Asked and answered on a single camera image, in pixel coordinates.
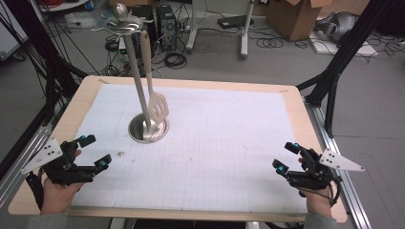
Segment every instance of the gray floor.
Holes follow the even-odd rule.
[[[95,10],[92,15],[98,20],[100,12]],[[214,16],[204,19],[202,24],[218,28]],[[266,27],[263,17],[255,18],[254,29]],[[107,64],[104,43],[108,35],[104,31],[84,30],[70,34],[98,70]],[[248,59],[241,60],[240,37],[214,31],[199,31],[197,42],[196,49],[186,55],[185,68],[160,69],[164,78],[297,85],[322,72],[332,59],[330,55],[315,54],[311,46],[299,49],[283,41],[280,49],[266,49],[249,39]],[[74,65],[88,73],[94,71],[72,45],[68,45],[68,50]],[[367,169],[365,173],[351,173],[351,177],[372,228],[405,225],[402,165],[405,155],[401,152],[405,130],[404,61],[404,52],[394,56],[380,52],[370,63],[355,57],[338,86],[334,136],[342,155]],[[42,107],[44,98],[30,61],[0,62],[0,73],[0,159],[3,159]],[[7,206],[0,213],[0,228],[26,226],[27,218],[10,216]],[[70,218],[68,228],[107,228],[108,224],[109,219]],[[355,227],[349,219],[338,228]]]

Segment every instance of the human arm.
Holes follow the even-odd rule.
[[[335,229],[336,219],[331,215],[330,187],[322,190],[299,189],[307,199],[307,214],[305,216],[305,229]]]
[[[29,229],[65,228],[66,210],[71,206],[75,194],[84,183],[73,183],[69,186],[54,184],[50,179],[44,180],[44,200],[40,216],[29,218]]]

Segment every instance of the paper sheet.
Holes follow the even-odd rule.
[[[96,142],[76,163],[92,165],[107,154],[113,161],[77,193],[74,205],[306,212],[305,200],[271,165],[277,158],[301,170],[297,155],[284,149],[294,139],[280,94],[155,90],[166,96],[170,129],[160,141],[142,144],[128,134],[141,113],[135,86],[101,87],[77,133],[95,135]]]

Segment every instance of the spatula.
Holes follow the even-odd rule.
[[[157,125],[159,125],[169,115],[169,108],[167,106],[167,101],[164,95],[156,93],[153,90],[150,47],[149,35],[146,31],[142,31],[142,33],[140,34],[140,50],[142,51],[143,66],[146,72],[146,79],[148,81],[148,111],[151,119],[155,121]]]

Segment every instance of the aluminum frame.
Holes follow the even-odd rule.
[[[11,195],[15,195],[18,184],[21,184],[26,175],[21,174],[21,169],[30,161],[46,143],[53,130],[53,125],[41,126],[37,129],[29,144],[24,148],[17,160],[14,161],[7,174],[0,181],[0,208],[3,207]]]
[[[334,140],[334,138],[329,137],[328,132],[324,127],[325,115],[322,109],[318,107],[312,107],[308,103],[306,103],[306,107],[308,111],[312,112],[312,115],[316,120],[316,123],[312,124],[314,124],[318,128],[320,136],[323,140],[322,143],[327,149],[331,149],[332,151],[341,155],[336,141]],[[335,173],[342,178],[342,191],[345,194],[345,198],[352,212],[352,218],[354,220],[354,223],[356,224],[356,227],[358,229],[371,229],[372,227],[370,225],[369,219],[367,218],[360,198],[355,191],[349,172],[335,170]]]

